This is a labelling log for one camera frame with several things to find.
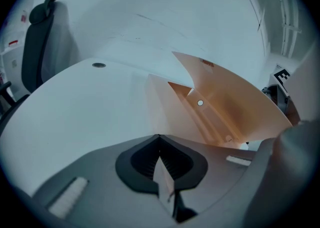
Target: chair headrest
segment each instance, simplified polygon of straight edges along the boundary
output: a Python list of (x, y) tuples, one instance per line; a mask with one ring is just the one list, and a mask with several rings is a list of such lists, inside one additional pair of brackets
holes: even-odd
[(29, 16), (31, 24), (37, 24), (46, 19), (54, 9), (55, 0), (45, 0), (44, 3), (34, 7)]

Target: white wall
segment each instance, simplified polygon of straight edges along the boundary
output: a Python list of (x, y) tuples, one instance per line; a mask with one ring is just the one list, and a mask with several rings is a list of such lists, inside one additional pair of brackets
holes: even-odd
[(279, 44), (281, 47), (282, 44), (282, 15), (281, 15), (281, 5), (279, 0), (255, 0), (257, 2), (256, 12), (259, 16), (259, 19), (262, 20), (260, 30), (265, 29), (267, 36), (265, 53), (268, 55), (267, 46), (270, 43), (272, 50), (277, 49), (279, 36)]
[(49, 71), (98, 57), (192, 86), (171, 51), (208, 59), (251, 83), (265, 61), (250, 0), (58, 1), (67, 7), (69, 59)]

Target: white pipe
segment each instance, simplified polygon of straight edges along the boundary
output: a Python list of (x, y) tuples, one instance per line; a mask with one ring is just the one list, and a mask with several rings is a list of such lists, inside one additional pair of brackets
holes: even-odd
[[(299, 10), (298, 10), (297, 0), (292, 0), (292, 6), (293, 6), (293, 26), (295, 28), (298, 28), (299, 27)], [(292, 54), (294, 52), (296, 40), (297, 40), (297, 35), (298, 35), (298, 31), (296, 31), (296, 30), (293, 31), (292, 42), (291, 42), (291, 47), (289, 50), (288, 58), (291, 58)]]
[[(284, 18), (285, 18), (285, 25), (290, 25), (290, 9), (289, 9), (289, 1), (282, 0), (283, 7), (284, 7)], [(284, 38), (284, 46), (283, 46), (283, 53), (282, 55), (285, 56), (288, 50), (288, 43), (289, 43), (289, 29), (285, 28), (285, 38)]]
[[(279, 0), (279, 1), (280, 1), (281, 14), (282, 14), (282, 24), (284, 25), (284, 24), (286, 23), (284, 3), (283, 3), (283, 0)], [(286, 28), (283, 27), (283, 29), (282, 29), (282, 47), (281, 47), (281, 54), (283, 54), (283, 52), (284, 52), (285, 38), (286, 38)]]

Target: white desk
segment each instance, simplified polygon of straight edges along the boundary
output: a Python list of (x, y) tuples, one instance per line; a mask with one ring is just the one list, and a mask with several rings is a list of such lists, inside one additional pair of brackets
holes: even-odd
[[(95, 68), (92, 63), (104, 63)], [(87, 59), (43, 84), (0, 138), (10, 182), (29, 195), (82, 155), (154, 134), (146, 103), (148, 72)]]

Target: black chair backrest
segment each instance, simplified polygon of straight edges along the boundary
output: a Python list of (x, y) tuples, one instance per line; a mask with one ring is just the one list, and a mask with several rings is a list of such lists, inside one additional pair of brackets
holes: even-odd
[(45, 0), (30, 13), (24, 43), (21, 78), (25, 88), (34, 92), (43, 84), (41, 68), (48, 37), (54, 21), (54, 1)]

